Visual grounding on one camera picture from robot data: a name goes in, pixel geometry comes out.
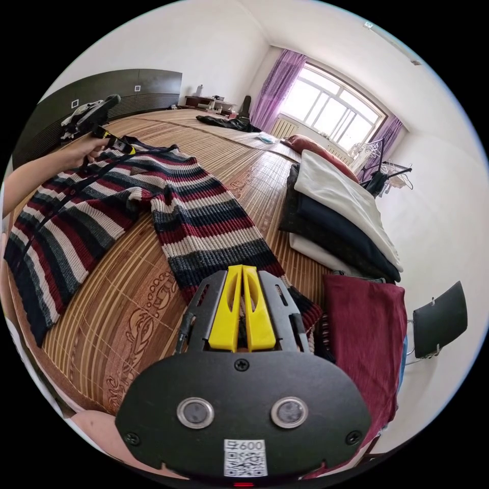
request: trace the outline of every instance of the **human hand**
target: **human hand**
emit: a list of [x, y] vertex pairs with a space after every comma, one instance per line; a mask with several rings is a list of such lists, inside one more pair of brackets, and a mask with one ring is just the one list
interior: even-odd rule
[[109, 139], [99, 139], [86, 135], [69, 144], [60, 152], [64, 153], [63, 167], [65, 169], [78, 168], [83, 164], [85, 156], [89, 163], [93, 163], [101, 152], [105, 149]]

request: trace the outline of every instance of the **striped sweater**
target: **striped sweater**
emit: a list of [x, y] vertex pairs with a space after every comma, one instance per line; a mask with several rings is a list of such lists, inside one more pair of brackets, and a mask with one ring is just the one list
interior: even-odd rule
[[280, 277], [307, 331], [321, 309], [290, 285], [253, 221], [221, 182], [192, 156], [126, 140], [135, 155], [103, 153], [89, 172], [60, 173], [42, 184], [18, 216], [5, 259], [38, 346], [98, 261], [151, 211], [163, 252], [187, 303], [201, 281], [244, 264]]

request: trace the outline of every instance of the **folded white cloth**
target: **folded white cloth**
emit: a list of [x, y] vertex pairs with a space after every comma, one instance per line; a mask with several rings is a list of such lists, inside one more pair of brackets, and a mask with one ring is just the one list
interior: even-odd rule
[[298, 234], [289, 233], [289, 244], [294, 250], [302, 253], [303, 255], [312, 258], [321, 265], [327, 266], [330, 270], [341, 270], [347, 275], [360, 276], [360, 272], [352, 266], [343, 263], [321, 246], [309, 241], [308, 239], [299, 236]]
[[385, 232], [372, 194], [350, 180], [334, 165], [304, 150], [295, 190], [329, 207], [361, 229], [400, 272], [397, 251]]

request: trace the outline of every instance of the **black chair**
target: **black chair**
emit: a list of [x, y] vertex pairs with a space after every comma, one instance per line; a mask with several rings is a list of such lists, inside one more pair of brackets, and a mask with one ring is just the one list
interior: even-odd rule
[[441, 349], [457, 339], [467, 329], [467, 303], [462, 284], [457, 282], [437, 299], [416, 309], [413, 319], [414, 347], [407, 353], [414, 353], [416, 360], [436, 357]]

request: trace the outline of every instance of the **label sticker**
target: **label sticker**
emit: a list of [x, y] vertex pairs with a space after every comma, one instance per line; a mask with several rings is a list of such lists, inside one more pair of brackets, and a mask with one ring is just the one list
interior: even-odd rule
[[265, 440], [224, 440], [224, 475], [226, 477], [268, 475]]

